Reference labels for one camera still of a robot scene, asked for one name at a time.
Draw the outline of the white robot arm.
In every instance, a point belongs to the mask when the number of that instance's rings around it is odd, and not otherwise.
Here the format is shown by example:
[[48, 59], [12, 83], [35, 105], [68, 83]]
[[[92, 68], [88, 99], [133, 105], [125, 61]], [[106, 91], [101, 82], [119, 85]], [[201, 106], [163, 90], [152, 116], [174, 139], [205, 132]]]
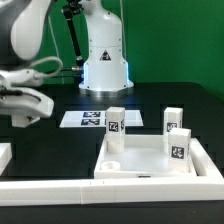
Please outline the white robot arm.
[[[0, 114], [40, 119], [52, 114], [51, 98], [33, 89], [44, 73], [33, 69], [43, 40], [47, 17], [57, 0], [0, 0]], [[133, 85], [122, 55], [121, 20], [102, 6], [102, 0], [66, 0], [62, 12], [69, 26], [72, 17], [85, 16], [89, 56], [77, 61], [84, 70], [82, 91], [120, 92]]]

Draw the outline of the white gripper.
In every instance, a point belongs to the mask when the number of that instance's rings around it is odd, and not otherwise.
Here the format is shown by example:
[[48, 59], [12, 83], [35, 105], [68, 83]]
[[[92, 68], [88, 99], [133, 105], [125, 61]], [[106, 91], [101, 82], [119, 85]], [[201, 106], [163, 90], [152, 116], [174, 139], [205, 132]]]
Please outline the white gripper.
[[47, 118], [53, 107], [51, 98], [34, 89], [0, 86], [0, 114]]

